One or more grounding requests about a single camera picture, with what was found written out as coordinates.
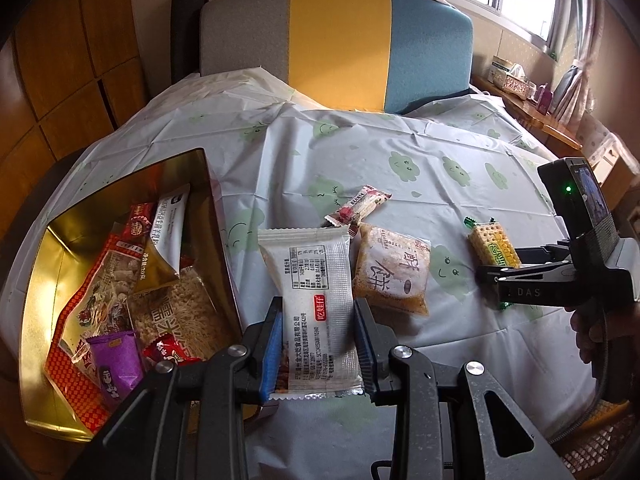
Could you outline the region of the right hand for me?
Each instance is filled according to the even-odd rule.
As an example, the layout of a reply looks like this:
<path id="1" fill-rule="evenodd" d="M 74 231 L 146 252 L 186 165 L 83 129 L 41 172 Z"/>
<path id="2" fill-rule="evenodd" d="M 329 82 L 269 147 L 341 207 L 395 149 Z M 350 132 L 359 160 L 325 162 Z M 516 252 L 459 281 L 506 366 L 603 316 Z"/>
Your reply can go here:
<path id="1" fill-rule="evenodd" d="M 589 364 L 596 352 L 597 344 L 608 340 L 629 337 L 632 340 L 632 362 L 639 364 L 639 304 L 625 308 L 620 312 L 605 315 L 606 325 L 602 322 L 588 322 L 578 311 L 574 311 L 570 318 L 570 327 L 576 333 L 576 346 L 579 357 L 585 364 Z"/>

